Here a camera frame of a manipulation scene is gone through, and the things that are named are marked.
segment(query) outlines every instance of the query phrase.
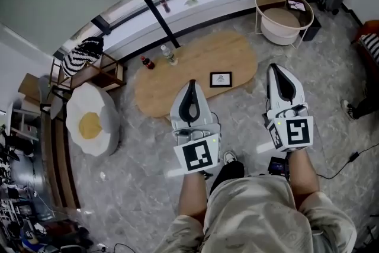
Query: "beige t-shirt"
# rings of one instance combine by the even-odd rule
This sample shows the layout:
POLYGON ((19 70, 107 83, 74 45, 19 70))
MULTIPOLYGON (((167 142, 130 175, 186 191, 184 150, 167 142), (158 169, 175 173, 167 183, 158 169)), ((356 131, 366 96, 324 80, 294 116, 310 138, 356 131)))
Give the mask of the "beige t-shirt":
POLYGON ((155 252, 352 252, 355 240, 351 219, 324 193, 313 193, 297 211, 286 180, 268 175, 220 184, 209 198, 204 231, 180 215, 155 252))

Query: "black pants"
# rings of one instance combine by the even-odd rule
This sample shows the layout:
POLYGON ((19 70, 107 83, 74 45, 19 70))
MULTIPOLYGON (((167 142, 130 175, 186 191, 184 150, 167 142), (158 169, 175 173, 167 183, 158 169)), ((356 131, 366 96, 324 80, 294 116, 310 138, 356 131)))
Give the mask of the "black pants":
POLYGON ((211 187, 211 193, 217 188, 223 181, 233 180, 235 178, 242 178, 245 176, 245 169, 243 163, 239 161, 232 161, 229 164, 223 166, 216 180, 211 187))
POLYGON ((353 117, 358 119, 376 110, 379 110, 378 98, 367 96, 353 109, 353 117))

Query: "black baseboard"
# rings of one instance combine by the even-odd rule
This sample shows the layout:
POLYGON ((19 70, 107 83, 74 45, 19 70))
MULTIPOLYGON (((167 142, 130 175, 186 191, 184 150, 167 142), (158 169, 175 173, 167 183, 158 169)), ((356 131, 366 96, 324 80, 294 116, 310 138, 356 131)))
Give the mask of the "black baseboard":
MULTIPOLYGON (((319 0, 306 0, 306 1, 311 4, 311 3, 318 2, 319 0)), ((359 26, 360 27, 362 26, 362 22, 360 22, 360 20, 355 15, 355 13, 353 12, 352 9, 347 9, 347 7, 344 4, 342 4, 342 9, 345 12, 350 13, 352 15, 353 19, 359 24, 359 26)), ((225 21, 225 20, 229 20, 229 19, 232 19, 232 18, 236 18, 236 17, 252 14, 252 13, 255 13, 255 12, 256 12, 256 8, 249 8, 249 9, 244 9, 242 11, 238 11, 238 12, 234 12, 234 13, 231 13, 231 14, 227 14, 227 15, 224 15, 224 16, 221 16, 221 17, 217 17, 217 18, 205 21, 203 23, 196 24, 196 25, 194 25, 192 27, 189 27, 189 28, 185 28, 184 30, 181 30, 181 31, 178 31, 178 32, 174 33, 174 36, 175 36, 175 38, 178 38, 178 37, 186 35, 186 34, 188 34, 190 32, 198 30, 200 28, 208 27, 209 25, 213 25, 213 24, 219 23, 221 21, 225 21)), ((155 41, 153 43, 150 43, 147 46, 142 47, 141 49, 136 50, 133 53, 131 53, 131 54, 129 54, 129 55, 121 58, 119 60, 119 62, 125 63, 128 60, 130 60, 130 59, 132 59, 132 58, 134 58, 134 57, 136 57, 138 55, 141 55, 142 53, 144 53, 144 52, 146 52, 146 51, 148 51, 148 50, 150 50, 150 49, 152 49, 154 47, 158 47, 161 44, 167 43, 169 41, 170 41, 170 39, 168 39, 168 37, 159 39, 159 40, 157 40, 157 41, 155 41)))
POLYGON ((355 20, 355 22, 362 27, 363 23, 359 20, 358 16, 355 15, 354 11, 352 9, 349 9, 344 3, 342 3, 341 8, 351 15, 351 17, 355 20))

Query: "red bottle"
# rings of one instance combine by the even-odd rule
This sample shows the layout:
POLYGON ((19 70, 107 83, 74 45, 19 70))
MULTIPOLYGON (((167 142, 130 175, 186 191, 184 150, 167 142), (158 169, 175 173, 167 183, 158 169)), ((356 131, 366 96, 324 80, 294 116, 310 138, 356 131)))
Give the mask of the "red bottle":
POLYGON ((163 5, 166 13, 170 13, 171 9, 168 7, 167 1, 166 0, 159 0, 160 4, 163 5))
POLYGON ((142 63, 150 70, 155 68, 155 64, 149 59, 141 56, 142 63))

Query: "striped cushion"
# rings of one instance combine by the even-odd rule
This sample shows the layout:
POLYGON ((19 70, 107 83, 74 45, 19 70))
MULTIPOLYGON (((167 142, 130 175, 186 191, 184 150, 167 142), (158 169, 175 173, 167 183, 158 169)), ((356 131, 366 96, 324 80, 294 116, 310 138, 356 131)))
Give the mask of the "striped cushion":
POLYGON ((371 53, 372 57, 379 63, 379 37, 375 33, 361 36, 361 43, 371 53))
POLYGON ((102 55, 104 41, 101 37, 90 37, 79 43, 62 61, 62 68, 67 77, 74 76, 86 64, 93 63, 102 55))

